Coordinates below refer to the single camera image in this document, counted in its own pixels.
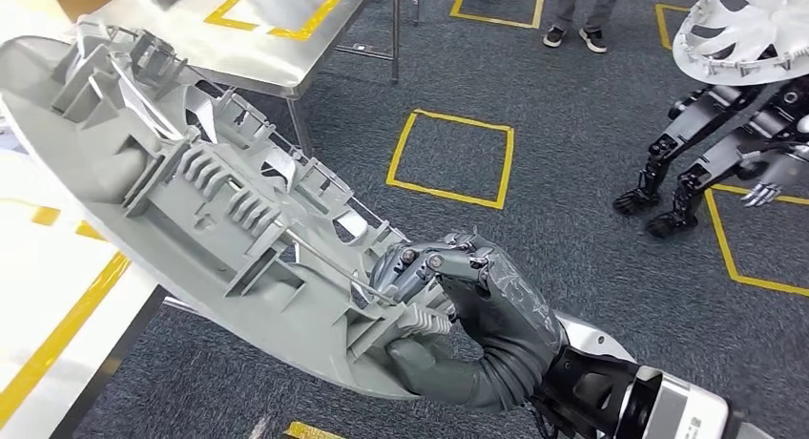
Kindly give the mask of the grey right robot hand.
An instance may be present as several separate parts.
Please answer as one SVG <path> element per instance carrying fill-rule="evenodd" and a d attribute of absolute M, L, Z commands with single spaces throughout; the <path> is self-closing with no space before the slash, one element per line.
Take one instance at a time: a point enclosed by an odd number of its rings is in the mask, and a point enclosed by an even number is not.
<path fill-rule="evenodd" d="M 482 349 L 472 362 L 440 354 L 414 338 L 386 348 L 394 371 L 412 393 L 485 411 L 521 406 L 541 385 L 567 338 L 539 287 L 508 253 L 478 233 L 390 246 L 375 263 L 375 289 L 435 279 L 454 305 L 465 333 Z"/>

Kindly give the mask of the companion robot's silver hand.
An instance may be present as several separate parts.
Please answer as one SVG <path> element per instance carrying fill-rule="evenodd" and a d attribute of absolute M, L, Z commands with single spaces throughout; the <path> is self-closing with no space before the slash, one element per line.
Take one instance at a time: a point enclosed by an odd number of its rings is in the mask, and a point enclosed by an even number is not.
<path fill-rule="evenodd" d="M 741 200 L 746 207 L 759 207 L 775 200 L 782 190 L 780 184 L 760 181 Z"/>

